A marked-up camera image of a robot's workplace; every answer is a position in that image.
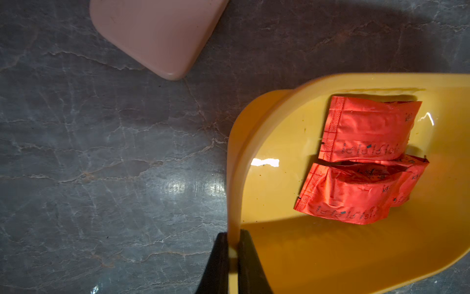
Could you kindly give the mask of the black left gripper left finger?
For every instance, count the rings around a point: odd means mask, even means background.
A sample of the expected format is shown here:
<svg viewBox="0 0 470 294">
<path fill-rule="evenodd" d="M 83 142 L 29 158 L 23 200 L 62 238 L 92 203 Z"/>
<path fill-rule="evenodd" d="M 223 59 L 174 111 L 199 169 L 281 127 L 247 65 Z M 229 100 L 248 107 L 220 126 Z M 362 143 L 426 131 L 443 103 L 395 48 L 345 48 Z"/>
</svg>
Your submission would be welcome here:
<svg viewBox="0 0 470 294">
<path fill-rule="evenodd" d="M 214 241 L 196 294 L 228 293 L 229 256 L 227 233 L 219 233 Z"/>
</svg>

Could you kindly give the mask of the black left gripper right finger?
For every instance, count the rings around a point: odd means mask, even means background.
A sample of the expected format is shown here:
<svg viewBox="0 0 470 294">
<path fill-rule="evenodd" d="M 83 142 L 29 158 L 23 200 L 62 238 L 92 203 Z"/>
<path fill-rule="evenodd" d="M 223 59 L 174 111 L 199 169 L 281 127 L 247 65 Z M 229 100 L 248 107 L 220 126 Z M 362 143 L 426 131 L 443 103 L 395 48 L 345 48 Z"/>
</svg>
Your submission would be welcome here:
<svg viewBox="0 0 470 294">
<path fill-rule="evenodd" d="M 241 230 L 238 245 L 238 288 L 240 294 L 273 294 L 248 230 Z"/>
</svg>

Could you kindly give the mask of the red tea bag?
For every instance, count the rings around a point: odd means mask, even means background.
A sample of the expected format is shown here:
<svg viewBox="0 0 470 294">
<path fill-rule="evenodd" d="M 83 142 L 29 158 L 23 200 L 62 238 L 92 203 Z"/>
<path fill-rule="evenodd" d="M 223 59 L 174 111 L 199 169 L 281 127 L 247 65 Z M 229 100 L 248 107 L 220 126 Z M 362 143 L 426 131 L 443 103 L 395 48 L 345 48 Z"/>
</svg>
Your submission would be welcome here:
<svg viewBox="0 0 470 294">
<path fill-rule="evenodd" d="M 326 162 L 393 160 L 408 145 L 421 101 L 378 102 L 332 96 L 319 159 Z"/>
<path fill-rule="evenodd" d="M 352 162 L 380 165 L 385 167 L 389 173 L 400 172 L 399 178 L 389 198 L 391 207 L 399 207 L 410 199 L 411 191 L 430 163 L 427 158 L 420 158 L 408 154 L 402 154 L 399 158 L 393 160 L 365 159 L 352 160 Z"/>
<path fill-rule="evenodd" d="M 385 219 L 406 168 L 314 163 L 294 209 L 317 218 L 367 225 Z"/>
</svg>

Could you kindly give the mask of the yellow plastic storage box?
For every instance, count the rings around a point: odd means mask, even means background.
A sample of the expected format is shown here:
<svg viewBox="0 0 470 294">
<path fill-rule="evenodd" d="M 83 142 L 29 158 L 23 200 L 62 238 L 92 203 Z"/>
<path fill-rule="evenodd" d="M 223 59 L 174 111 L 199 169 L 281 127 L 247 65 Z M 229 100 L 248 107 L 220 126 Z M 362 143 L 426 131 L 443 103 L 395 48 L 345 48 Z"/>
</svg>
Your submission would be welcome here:
<svg viewBox="0 0 470 294">
<path fill-rule="evenodd" d="M 334 95 L 421 101 L 407 153 L 430 165 L 410 200 L 356 225 L 295 211 Z M 343 73 L 263 94 L 235 121 L 226 168 L 228 242 L 248 232 L 278 294 L 381 294 L 470 252 L 470 77 Z"/>
</svg>

